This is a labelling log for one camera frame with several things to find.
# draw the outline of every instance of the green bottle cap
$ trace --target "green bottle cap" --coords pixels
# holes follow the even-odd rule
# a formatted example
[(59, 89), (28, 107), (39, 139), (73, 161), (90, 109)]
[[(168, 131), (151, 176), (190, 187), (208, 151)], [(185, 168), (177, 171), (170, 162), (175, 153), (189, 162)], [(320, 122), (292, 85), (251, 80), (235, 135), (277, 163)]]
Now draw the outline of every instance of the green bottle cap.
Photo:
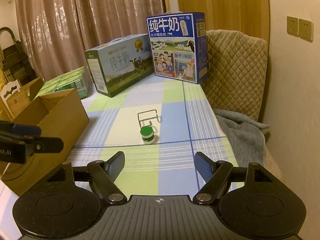
[(151, 126), (143, 126), (140, 129), (140, 134), (142, 136), (151, 136), (153, 134), (153, 129)]

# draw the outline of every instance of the round black disc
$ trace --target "round black disc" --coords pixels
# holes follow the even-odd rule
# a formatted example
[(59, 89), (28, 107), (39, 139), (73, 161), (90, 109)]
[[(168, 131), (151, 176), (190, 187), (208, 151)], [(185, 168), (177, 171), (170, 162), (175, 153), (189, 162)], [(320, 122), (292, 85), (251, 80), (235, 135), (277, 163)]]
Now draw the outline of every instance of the round black disc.
[(70, 190), (38, 190), (22, 195), (12, 213), (25, 234), (61, 239), (92, 225), (100, 214), (100, 201), (90, 191), (76, 186)]
[(222, 219), (242, 236), (269, 239), (295, 234), (305, 218), (302, 201), (289, 190), (263, 186), (227, 193), (219, 203)]

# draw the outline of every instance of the family illustration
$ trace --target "family illustration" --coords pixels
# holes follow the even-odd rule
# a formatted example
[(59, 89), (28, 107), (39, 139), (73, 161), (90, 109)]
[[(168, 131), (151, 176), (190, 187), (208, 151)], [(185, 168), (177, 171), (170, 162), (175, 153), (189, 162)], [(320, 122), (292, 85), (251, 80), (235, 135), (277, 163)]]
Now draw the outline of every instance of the family illustration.
[(160, 55), (157, 57), (157, 64), (156, 64), (156, 69), (157, 71), (171, 71), (173, 72), (174, 69), (172, 67), (172, 59), (169, 57), (169, 53), (167, 51), (160, 53)]
[(187, 62), (187, 67), (183, 70), (183, 74), (179, 73), (178, 78), (183, 79), (185, 78), (186, 80), (194, 80), (193, 78), (193, 66), (194, 66), (195, 60), (192, 59), (191, 61)]

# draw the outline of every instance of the open cardboard box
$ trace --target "open cardboard box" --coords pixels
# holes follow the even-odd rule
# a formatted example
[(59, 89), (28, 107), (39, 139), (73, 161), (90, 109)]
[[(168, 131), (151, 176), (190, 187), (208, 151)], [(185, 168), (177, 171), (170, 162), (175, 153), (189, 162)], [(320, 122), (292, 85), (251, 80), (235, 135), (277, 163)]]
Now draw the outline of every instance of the open cardboard box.
[[(64, 143), (60, 153), (34, 154), (27, 163), (11, 163), (2, 181), (21, 196), (70, 153), (74, 143), (89, 122), (76, 89), (62, 90), (39, 96), (12, 121), (39, 126), (41, 136), (59, 137)], [(0, 162), (2, 174), (7, 163)]]
[[(14, 104), (14, 101), (12, 101), (11, 99), (13, 99), (13, 96), (11, 96), (12, 98), (8, 98), (7, 100), (7, 104), (9, 105), (9, 107), (11, 108), (11, 111), (14, 111), (15, 113), (19, 113), (21, 110), (25, 107), (25, 105), (30, 101), (32, 101), (35, 96), (37, 95), (37, 93), (39, 92), (39, 90), (42, 88), (42, 86), (44, 85), (44, 81), (38, 77), (34, 80), (32, 80), (31, 82), (25, 84), (24, 86), (20, 87), (20, 92), (18, 93), (18, 95), (15, 95), (15, 98), (17, 98), (18, 101), (20, 102), (24, 102), (23, 105), (21, 105), (21, 103), (19, 104)], [(25, 92), (27, 94), (27, 102), (25, 103), (25, 99), (23, 100), (19, 100), (20, 98), (23, 97), (23, 92)], [(3, 103), (3, 101), (0, 99), (0, 106), (1, 106), (1, 111), (0, 111), (0, 120), (4, 120), (4, 121), (13, 121), (14, 117), (10, 114), (8, 108), (6, 107), (6, 105)]]

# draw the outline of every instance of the checkered bedsheet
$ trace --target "checkered bedsheet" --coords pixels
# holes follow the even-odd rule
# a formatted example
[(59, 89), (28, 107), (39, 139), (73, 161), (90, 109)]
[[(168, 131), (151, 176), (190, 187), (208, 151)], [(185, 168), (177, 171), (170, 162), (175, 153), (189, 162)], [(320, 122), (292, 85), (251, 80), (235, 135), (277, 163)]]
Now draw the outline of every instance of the checkered bedsheet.
[[(214, 161), (226, 160), (237, 166), (200, 85), (151, 75), (114, 98), (95, 92), (82, 102), (90, 122), (68, 161), (73, 166), (85, 166), (123, 151), (125, 166), (115, 183), (127, 197), (187, 194), (192, 198), (204, 185), (194, 167), (197, 151)], [(151, 120), (157, 141), (144, 145), (137, 114), (152, 109), (161, 116), (160, 123)], [(14, 240), (20, 234), (12, 218), (17, 196), (1, 183), (0, 235)], [(89, 189), (86, 182), (77, 185)]]

